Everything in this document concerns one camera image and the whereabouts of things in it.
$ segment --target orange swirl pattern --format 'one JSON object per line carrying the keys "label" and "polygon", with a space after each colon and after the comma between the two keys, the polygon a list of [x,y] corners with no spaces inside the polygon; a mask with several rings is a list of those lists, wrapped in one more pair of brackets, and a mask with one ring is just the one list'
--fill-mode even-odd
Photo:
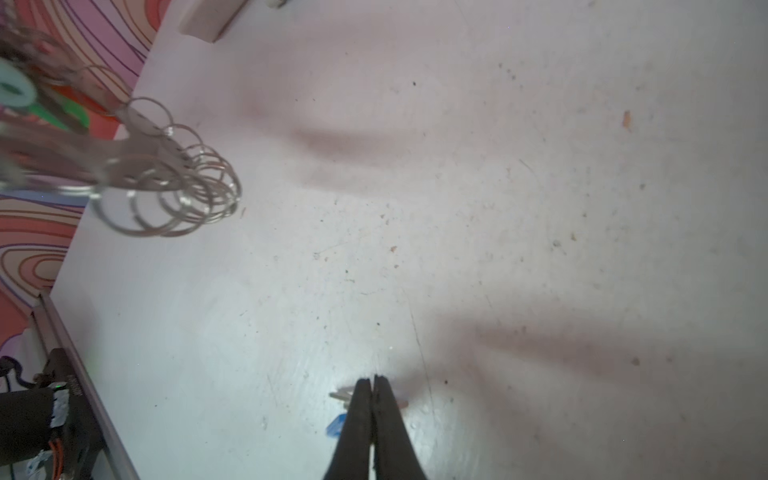
{"label": "orange swirl pattern", "polygon": [[72,200],[58,204],[50,195],[24,197],[0,195],[2,344],[24,330],[40,289],[53,286],[84,209]]}
{"label": "orange swirl pattern", "polygon": [[[96,79],[128,98],[170,0],[0,0],[0,28],[20,23],[72,47]],[[91,136],[112,139],[117,124],[88,112]],[[52,286],[85,202],[49,194],[0,195],[0,355],[13,354],[41,288]]]}

